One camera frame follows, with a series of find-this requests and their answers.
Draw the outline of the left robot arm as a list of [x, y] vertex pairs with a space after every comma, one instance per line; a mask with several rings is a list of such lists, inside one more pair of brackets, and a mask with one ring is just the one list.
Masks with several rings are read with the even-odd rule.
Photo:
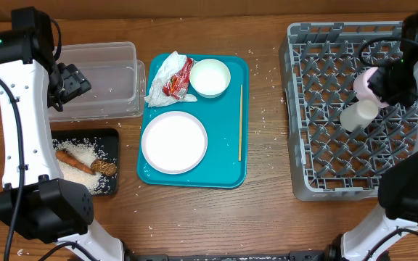
[[34, 7], [15, 9], [0, 32], [0, 111], [5, 164], [0, 221], [9, 235], [67, 248], [83, 260], [131, 260], [126, 244], [95, 220], [89, 190], [67, 181], [54, 154], [48, 110], [90, 90], [59, 61], [60, 27]]

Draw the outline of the wooden chopstick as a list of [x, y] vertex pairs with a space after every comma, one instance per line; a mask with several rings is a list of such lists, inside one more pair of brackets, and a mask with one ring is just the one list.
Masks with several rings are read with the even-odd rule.
[[239, 149], [238, 161], [242, 160], [242, 121], [243, 121], [243, 85], [240, 85], [240, 100], [239, 100]]

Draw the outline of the pile of white rice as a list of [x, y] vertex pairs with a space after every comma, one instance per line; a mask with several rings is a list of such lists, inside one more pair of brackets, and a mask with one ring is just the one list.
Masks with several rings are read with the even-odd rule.
[[88, 140], [53, 140], [54, 151], [63, 177], [67, 181], [84, 185], [92, 195], [105, 195], [113, 191], [115, 176], [107, 177], [94, 170], [94, 160], [103, 160], [105, 153], [95, 151], [95, 143]]

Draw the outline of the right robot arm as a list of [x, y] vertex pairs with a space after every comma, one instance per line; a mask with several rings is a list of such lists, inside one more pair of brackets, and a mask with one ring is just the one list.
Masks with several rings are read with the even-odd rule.
[[[369, 120], [375, 118], [375, 112], [363, 108], [367, 102], [378, 109], [395, 104], [418, 105], [418, 12], [403, 21], [401, 36], [367, 41], [358, 54], [382, 41], [400, 42], [403, 56], [377, 64], [372, 58], [360, 57], [367, 69], [354, 80], [358, 103], [340, 115], [347, 131], [359, 127], [360, 112]], [[353, 230], [337, 236], [320, 260], [388, 260], [387, 250], [394, 243], [408, 234], [418, 236], [418, 121], [411, 155], [384, 172], [377, 198], [375, 208]]]

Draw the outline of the white bowl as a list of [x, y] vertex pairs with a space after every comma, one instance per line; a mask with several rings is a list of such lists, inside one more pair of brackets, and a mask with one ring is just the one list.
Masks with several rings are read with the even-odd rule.
[[372, 67], [359, 74], [353, 82], [353, 90], [356, 92], [356, 98], [361, 100], [371, 100], [379, 108], [386, 108], [389, 106], [386, 102], [381, 102], [380, 98], [373, 93], [369, 88], [369, 79], [375, 74], [377, 67]]

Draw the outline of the white saucer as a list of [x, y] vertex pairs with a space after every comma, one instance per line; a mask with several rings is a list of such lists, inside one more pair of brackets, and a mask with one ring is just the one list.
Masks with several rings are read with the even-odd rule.
[[229, 68], [217, 59], [203, 59], [196, 62], [189, 75], [193, 89], [202, 97], [216, 98], [229, 86]]

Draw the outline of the white cup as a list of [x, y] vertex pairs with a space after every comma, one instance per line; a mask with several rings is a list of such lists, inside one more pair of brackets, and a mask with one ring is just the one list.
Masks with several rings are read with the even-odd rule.
[[352, 132], [357, 127], [365, 128], [378, 115], [379, 107], [371, 100], [365, 99], [345, 108], [340, 113], [341, 126]]

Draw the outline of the large white plate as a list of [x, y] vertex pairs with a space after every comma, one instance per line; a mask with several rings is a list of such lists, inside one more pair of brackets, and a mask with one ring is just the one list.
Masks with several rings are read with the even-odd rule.
[[157, 171], [178, 175], [194, 169], [204, 158], [208, 135], [203, 124], [182, 111], [165, 112], [149, 122], [141, 140], [146, 162]]

